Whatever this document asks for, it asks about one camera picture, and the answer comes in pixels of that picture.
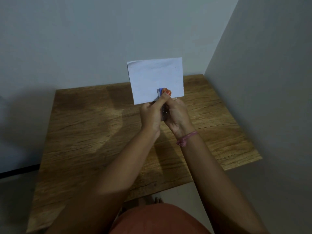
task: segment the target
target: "right hand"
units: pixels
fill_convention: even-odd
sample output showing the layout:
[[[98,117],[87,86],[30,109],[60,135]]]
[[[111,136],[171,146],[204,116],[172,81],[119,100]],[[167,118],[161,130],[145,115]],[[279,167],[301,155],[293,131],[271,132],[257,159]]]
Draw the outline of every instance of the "right hand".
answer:
[[[195,131],[184,102],[178,98],[175,101],[169,98],[166,104],[170,115],[165,123],[177,139]]]

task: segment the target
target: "pink bracelet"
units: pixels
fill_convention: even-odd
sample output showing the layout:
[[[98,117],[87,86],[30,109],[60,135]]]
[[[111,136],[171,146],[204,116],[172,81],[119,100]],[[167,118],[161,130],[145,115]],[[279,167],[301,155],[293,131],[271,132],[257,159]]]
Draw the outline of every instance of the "pink bracelet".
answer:
[[[198,134],[198,132],[197,131],[193,131],[193,132],[187,134],[186,136],[183,136],[182,138],[180,138],[177,141],[177,145],[180,145],[181,147],[185,147],[186,146],[186,139],[188,139],[191,136],[196,135],[196,134]]]

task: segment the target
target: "wooden tabletop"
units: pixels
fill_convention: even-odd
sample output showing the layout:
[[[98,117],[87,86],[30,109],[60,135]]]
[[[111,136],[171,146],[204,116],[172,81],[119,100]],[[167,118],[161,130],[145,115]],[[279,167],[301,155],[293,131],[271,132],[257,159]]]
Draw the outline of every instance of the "wooden tabletop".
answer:
[[[212,154],[226,169],[261,159],[203,75],[184,77],[182,101]],[[140,129],[130,83],[57,90],[27,232],[49,227],[69,199],[95,177]],[[161,135],[127,200],[192,181],[176,139]]]

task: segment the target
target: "fingernail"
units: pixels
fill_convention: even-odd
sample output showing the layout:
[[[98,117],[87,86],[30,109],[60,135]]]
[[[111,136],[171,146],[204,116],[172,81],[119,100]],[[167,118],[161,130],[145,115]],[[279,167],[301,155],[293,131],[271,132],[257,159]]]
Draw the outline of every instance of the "fingernail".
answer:
[[[171,90],[167,90],[166,94],[168,94],[170,96],[171,95]]]

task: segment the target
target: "hand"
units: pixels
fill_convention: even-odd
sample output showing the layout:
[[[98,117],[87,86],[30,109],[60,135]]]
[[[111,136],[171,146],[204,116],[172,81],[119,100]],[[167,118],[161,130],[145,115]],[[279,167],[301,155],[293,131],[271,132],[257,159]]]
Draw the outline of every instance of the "hand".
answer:
[[[170,115],[165,123],[177,139],[195,131],[184,102],[169,98],[166,104]]]
[[[160,135],[160,109],[170,99],[170,95],[171,91],[164,88],[162,95],[154,104],[145,103],[140,108],[141,130],[154,133],[155,139]]]

